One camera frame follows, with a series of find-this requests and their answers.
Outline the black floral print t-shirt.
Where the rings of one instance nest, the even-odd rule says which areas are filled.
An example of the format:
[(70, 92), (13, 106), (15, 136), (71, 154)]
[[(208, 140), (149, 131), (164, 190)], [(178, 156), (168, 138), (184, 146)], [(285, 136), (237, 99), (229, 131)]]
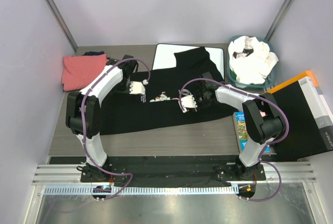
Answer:
[(102, 135), (130, 133), (187, 125), (225, 118), (237, 112), (227, 104), (213, 102), (208, 107), (183, 113), (177, 99), (186, 82), (209, 72), (212, 79), (224, 79), (204, 47), (175, 53), (176, 66), (151, 72), (137, 72), (134, 81), (150, 77), (145, 95), (108, 94), (102, 103)]

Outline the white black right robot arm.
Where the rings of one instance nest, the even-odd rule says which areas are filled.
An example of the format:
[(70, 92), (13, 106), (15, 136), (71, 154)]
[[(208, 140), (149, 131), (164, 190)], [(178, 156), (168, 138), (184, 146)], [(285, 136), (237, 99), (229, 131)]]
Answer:
[(271, 93), (248, 93), (206, 77), (197, 80), (201, 83), (201, 91), (194, 96), (197, 106), (214, 101), (244, 114), (248, 140), (236, 158), (235, 168), (239, 178), (252, 177), (266, 148), (282, 141), (288, 134), (289, 122), (285, 113), (276, 105)]

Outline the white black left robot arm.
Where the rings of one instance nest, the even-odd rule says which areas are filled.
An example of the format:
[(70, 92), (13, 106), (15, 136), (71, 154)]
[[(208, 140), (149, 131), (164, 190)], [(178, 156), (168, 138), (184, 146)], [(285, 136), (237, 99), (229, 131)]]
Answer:
[(145, 95), (149, 80), (132, 80), (138, 63), (138, 59), (129, 55), (122, 60), (111, 59), (86, 87), (68, 94), (65, 123), (80, 141), (86, 155), (85, 163), (77, 166), (83, 182), (106, 182), (118, 175), (111, 171), (100, 135), (104, 115), (110, 113), (107, 106), (133, 103)]

